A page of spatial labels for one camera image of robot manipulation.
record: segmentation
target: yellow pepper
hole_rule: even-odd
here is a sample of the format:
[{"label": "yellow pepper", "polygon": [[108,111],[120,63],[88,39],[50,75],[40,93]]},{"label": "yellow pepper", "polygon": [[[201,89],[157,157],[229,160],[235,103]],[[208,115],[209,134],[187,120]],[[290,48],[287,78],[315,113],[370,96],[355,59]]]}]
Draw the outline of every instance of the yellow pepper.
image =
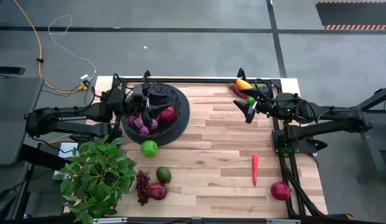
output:
[{"label": "yellow pepper", "polygon": [[237,79],[236,84],[240,90],[246,90],[252,88],[252,86],[244,80]]}]

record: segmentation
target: red fruit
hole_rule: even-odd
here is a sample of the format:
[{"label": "red fruit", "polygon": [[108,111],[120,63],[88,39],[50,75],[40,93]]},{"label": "red fruit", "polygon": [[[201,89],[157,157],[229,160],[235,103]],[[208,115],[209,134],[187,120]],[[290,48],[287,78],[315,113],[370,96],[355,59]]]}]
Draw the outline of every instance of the red fruit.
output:
[{"label": "red fruit", "polygon": [[284,182],[276,182],[270,188],[270,192],[277,200],[288,200],[291,196],[291,189]]},{"label": "red fruit", "polygon": [[147,186],[147,194],[155,200],[162,200],[167,196],[167,187],[163,183],[153,183]]},{"label": "red fruit", "polygon": [[169,106],[167,109],[160,113],[160,120],[164,122],[172,122],[176,120],[176,111],[173,106]]}]

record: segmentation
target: avocado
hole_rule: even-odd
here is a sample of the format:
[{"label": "avocado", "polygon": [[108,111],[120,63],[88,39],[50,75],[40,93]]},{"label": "avocado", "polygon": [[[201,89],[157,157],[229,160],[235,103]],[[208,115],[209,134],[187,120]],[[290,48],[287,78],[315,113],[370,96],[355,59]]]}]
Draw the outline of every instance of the avocado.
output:
[{"label": "avocado", "polygon": [[158,181],[163,184],[169,183],[172,178],[170,171],[166,167],[158,167],[155,174],[157,175]]}]

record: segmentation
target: metal bracket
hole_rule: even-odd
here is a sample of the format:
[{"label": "metal bracket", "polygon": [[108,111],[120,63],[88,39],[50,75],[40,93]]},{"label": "metal bracket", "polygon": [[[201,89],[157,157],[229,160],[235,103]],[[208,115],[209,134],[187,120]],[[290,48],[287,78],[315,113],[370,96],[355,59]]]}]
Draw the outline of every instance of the metal bracket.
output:
[{"label": "metal bracket", "polygon": [[300,220],[266,219],[266,223],[271,223],[271,224],[300,224]]},{"label": "metal bracket", "polygon": [[247,81],[247,77],[245,76],[244,69],[240,68],[238,70],[237,78],[242,78],[242,80]]},{"label": "metal bracket", "polygon": [[146,71],[144,72],[144,75],[143,75],[143,82],[145,82],[146,79],[147,79],[147,77],[150,77],[150,76],[151,76],[150,71],[146,70]]},{"label": "metal bracket", "polygon": [[93,220],[93,223],[127,223],[127,217],[120,217],[120,218],[95,218]]},{"label": "metal bracket", "polygon": [[190,224],[202,224],[203,220],[202,218],[191,218]]},{"label": "metal bracket", "polygon": [[[273,130],[272,139],[274,145],[274,151],[276,153],[282,153],[285,147],[288,147],[284,141],[284,130]],[[300,153],[316,153],[327,147],[327,144],[323,141],[313,139],[313,137],[306,137],[302,140],[297,140],[290,143],[289,147],[292,147],[293,152]]]},{"label": "metal bracket", "polygon": [[274,79],[270,79],[270,82],[276,86],[277,88],[281,89],[282,88],[282,85],[281,85],[281,79],[279,78],[274,78]]}]

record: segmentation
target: concrete floor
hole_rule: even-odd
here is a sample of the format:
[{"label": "concrete floor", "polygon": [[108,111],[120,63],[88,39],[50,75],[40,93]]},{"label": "concrete floor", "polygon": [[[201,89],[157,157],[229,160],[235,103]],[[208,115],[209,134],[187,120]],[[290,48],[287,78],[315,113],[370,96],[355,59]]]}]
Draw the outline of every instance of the concrete floor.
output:
[{"label": "concrete floor", "polygon": [[[21,1],[37,26],[71,14],[75,26],[270,28],[265,0],[29,0]],[[322,29],[314,0],[273,0],[279,29]],[[13,1],[0,4],[0,25],[28,25]],[[62,20],[58,26],[65,26]],[[39,32],[43,76],[71,89],[91,66],[75,60]],[[248,76],[280,77],[271,34],[210,33],[67,33],[59,44],[90,59],[98,75],[227,76],[243,67]],[[353,106],[386,87],[386,35],[280,35],[288,78],[297,78],[304,99],[319,105]],[[0,31],[0,65],[22,66],[37,76],[38,48],[33,32]],[[68,98],[42,93],[38,107],[81,106],[84,93]],[[60,134],[49,134],[52,140]],[[359,184],[356,175],[369,166],[358,134],[318,136],[329,146],[319,152],[319,172],[329,213],[351,213],[358,220],[386,222],[386,182]],[[33,194],[39,204],[47,194]],[[48,206],[30,207],[48,215]]]}]

